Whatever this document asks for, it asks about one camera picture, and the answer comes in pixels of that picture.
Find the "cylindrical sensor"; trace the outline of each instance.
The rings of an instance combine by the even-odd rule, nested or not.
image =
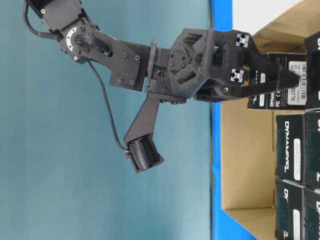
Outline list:
[[[164,161],[159,155],[150,134],[129,142],[128,146],[137,173],[150,169]]]

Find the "box flap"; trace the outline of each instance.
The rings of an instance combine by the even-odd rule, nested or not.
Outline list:
[[[231,209],[226,212],[257,239],[276,239],[275,208]]]
[[[302,0],[258,31],[254,41],[262,53],[304,52],[305,38],[320,31],[320,1]]]

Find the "product box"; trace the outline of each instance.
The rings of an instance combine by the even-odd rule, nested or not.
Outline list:
[[[298,87],[279,90],[249,98],[248,109],[304,110],[307,102],[307,63],[303,53],[267,53],[265,56],[300,76]],[[250,71],[250,85],[273,81],[271,76],[257,70]]]
[[[298,183],[305,182],[305,117],[278,115],[275,175]]]
[[[307,54],[307,110],[320,110],[320,32],[305,41]]]
[[[320,239],[320,191],[304,188],[304,238]]]
[[[275,237],[278,240],[304,239],[304,186],[276,178]]]
[[[307,112],[305,119],[305,183],[320,189],[320,111]]]

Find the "cardboard box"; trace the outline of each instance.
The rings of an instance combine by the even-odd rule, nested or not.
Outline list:
[[[262,53],[305,53],[305,38],[319,31],[320,1],[302,0],[254,40]],[[248,110],[247,104],[248,99],[222,103],[221,206],[256,238],[274,240],[275,116],[296,112]]]
[[[305,110],[307,101],[307,63],[302,53],[270,52],[264,55],[300,76],[298,87],[249,97],[248,109],[253,110]],[[249,85],[269,82],[271,77],[255,69],[250,70]]]
[[[277,144],[275,175],[282,179],[305,183],[305,115],[276,117]]]
[[[288,180],[275,179],[276,221],[278,240],[304,239],[304,186]]]
[[[320,239],[320,192],[304,189],[305,240]]]

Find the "robotic arm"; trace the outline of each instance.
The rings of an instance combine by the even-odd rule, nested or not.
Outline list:
[[[28,21],[29,6],[50,32],[34,30]],[[153,142],[160,103],[184,104],[187,99],[222,102],[294,88],[299,77],[264,58],[252,36],[241,31],[184,29],[171,49],[121,41],[99,30],[86,14],[80,0],[25,0],[24,20],[39,37],[57,40],[74,62],[89,63],[98,77],[115,139],[130,158],[137,173],[164,160]],[[91,61],[111,71],[110,85],[142,91],[145,78],[146,100],[119,143],[107,94]],[[245,85],[248,68],[272,77],[272,81]]]

